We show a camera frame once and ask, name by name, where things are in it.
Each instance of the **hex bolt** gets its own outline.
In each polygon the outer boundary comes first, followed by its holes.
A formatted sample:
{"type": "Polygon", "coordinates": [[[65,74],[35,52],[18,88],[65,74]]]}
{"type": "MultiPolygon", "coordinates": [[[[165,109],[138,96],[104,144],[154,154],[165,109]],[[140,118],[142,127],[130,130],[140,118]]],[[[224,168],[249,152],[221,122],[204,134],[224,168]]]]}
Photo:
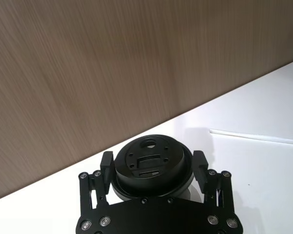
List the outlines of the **hex bolt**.
{"type": "Polygon", "coordinates": [[[167,202],[168,202],[168,204],[171,204],[171,203],[173,203],[173,201],[174,201],[174,199],[173,199],[173,198],[171,198],[171,197],[167,199],[167,202]]]}
{"type": "Polygon", "coordinates": [[[100,171],[95,171],[94,172],[94,176],[100,176],[101,175],[101,172],[100,171]]]}
{"type": "Polygon", "coordinates": [[[84,221],[83,223],[82,223],[82,225],[81,225],[81,229],[83,230],[83,231],[86,231],[86,230],[88,230],[89,228],[91,227],[91,222],[90,221],[84,221]]]}
{"type": "Polygon", "coordinates": [[[214,215],[210,215],[207,217],[207,220],[208,222],[211,224],[211,225],[217,225],[218,224],[218,218],[214,215]]]}
{"type": "Polygon", "coordinates": [[[234,218],[228,218],[226,222],[227,222],[227,225],[231,228],[238,227],[238,222],[234,218]]]}
{"type": "Polygon", "coordinates": [[[80,175],[81,179],[85,179],[86,177],[87,177],[87,173],[85,173],[85,172],[81,173],[81,175],[80,175]]]}
{"type": "Polygon", "coordinates": [[[230,173],[229,172],[223,172],[223,176],[230,177],[230,173]]]}
{"type": "Polygon", "coordinates": [[[211,176],[214,176],[214,175],[216,175],[216,171],[215,171],[215,170],[209,170],[209,174],[210,174],[211,176]]]}
{"type": "Polygon", "coordinates": [[[146,198],[142,198],[142,199],[141,199],[141,203],[142,203],[142,204],[146,204],[146,203],[147,203],[147,199],[146,199],[146,198]]]}
{"type": "Polygon", "coordinates": [[[109,217],[107,217],[107,216],[104,216],[104,217],[102,217],[101,219],[100,219],[100,225],[102,226],[102,227],[106,227],[108,224],[110,224],[111,223],[111,219],[109,218],[109,217]]]}

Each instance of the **black circular mount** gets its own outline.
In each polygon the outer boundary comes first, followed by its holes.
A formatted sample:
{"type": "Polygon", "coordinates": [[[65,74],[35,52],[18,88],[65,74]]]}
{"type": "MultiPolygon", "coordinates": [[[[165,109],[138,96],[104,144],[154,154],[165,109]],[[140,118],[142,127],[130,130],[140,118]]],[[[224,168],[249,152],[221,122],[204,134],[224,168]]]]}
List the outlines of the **black circular mount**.
{"type": "Polygon", "coordinates": [[[117,154],[113,189],[123,200],[180,196],[193,180],[191,161],[189,149],[169,136],[140,137],[117,154]]]}

